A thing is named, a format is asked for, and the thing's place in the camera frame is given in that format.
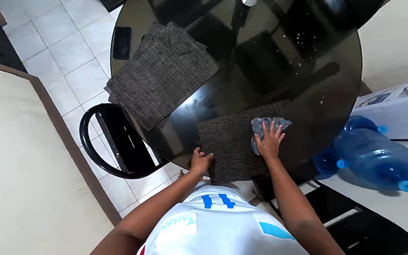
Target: black phone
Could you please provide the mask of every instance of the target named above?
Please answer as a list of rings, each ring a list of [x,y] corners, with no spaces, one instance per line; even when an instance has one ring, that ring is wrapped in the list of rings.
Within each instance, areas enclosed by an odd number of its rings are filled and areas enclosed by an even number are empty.
[[[114,32],[113,58],[115,60],[128,60],[130,57],[130,41],[132,28],[116,27]]]

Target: chair backrest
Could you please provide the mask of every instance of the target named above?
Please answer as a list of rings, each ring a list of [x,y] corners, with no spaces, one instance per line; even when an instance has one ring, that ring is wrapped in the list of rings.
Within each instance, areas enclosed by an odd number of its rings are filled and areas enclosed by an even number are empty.
[[[87,141],[89,140],[89,120],[94,114],[121,170],[107,164],[94,150],[90,141]],[[156,161],[154,161],[141,136],[130,124],[124,111],[111,103],[94,106],[83,115],[80,124],[80,136],[83,148],[90,159],[103,170],[121,178],[139,179],[146,177],[168,163],[166,159],[152,151],[151,153],[156,157]]]

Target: blue plastic bottle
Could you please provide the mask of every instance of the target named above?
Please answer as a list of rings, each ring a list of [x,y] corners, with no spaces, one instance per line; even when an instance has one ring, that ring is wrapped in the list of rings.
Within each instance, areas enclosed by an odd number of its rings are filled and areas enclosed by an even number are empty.
[[[408,192],[408,148],[367,128],[341,132],[334,147],[358,177],[381,189]]]
[[[313,162],[317,169],[317,180],[328,179],[339,170],[337,162],[340,159],[333,145],[327,147],[323,153],[314,156]]]
[[[344,125],[343,131],[349,131],[356,128],[367,128],[382,134],[388,132],[386,126],[384,125],[376,126],[376,124],[368,118],[365,118],[360,115],[349,116],[348,121]]]

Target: round glass table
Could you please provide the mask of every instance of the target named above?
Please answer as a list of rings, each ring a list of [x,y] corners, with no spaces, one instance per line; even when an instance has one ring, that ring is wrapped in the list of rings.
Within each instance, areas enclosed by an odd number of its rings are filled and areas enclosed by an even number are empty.
[[[299,138],[283,149],[293,145],[297,157],[281,160],[287,169],[308,162],[342,129],[360,91],[363,22],[347,6],[335,8],[324,0],[258,0],[252,7],[241,0],[128,0],[116,26],[132,29],[131,56],[152,22],[173,21],[220,65],[163,128],[148,132],[132,118],[135,128],[157,153],[189,168],[201,146],[198,123],[288,99]],[[126,60],[112,51],[115,75]]]

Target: finger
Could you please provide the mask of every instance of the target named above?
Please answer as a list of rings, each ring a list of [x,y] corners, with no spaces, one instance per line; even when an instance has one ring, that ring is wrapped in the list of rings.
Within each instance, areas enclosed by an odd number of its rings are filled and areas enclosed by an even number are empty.
[[[283,140],[283,138],[286,136],[286,133],[282,133],[280,138],[278,139],[278,145],[281,143],[281,141]]]
[[[261,137],[258,133],[254,133],[254,141],[256,141],[256,145],[259,147],[261,145]]]
[[[265,127],[265,121],[262,122],[262,131],[264,132],[264,137],[268,135],[268,130]]]
[[[275,138],[280,138],[281,128],[282,127],[283,127],[283,125],[278,126],[278,129],[276,130],[276,133],[275,133]]]
[[[275,121],[272,120],[272,123],[270,123],[270,131],[268,132],[270,135],[275,134]]]
[[[207,156],[205,156],[205,158],[210,161],[211,159],[213,159],[213,153],[208,154]]]
[[[199,154],[200,154],[200,149],[201,148],[196,148],[194,151],[193,151],[193,155],[196,155],[196,156],[199,156]]]

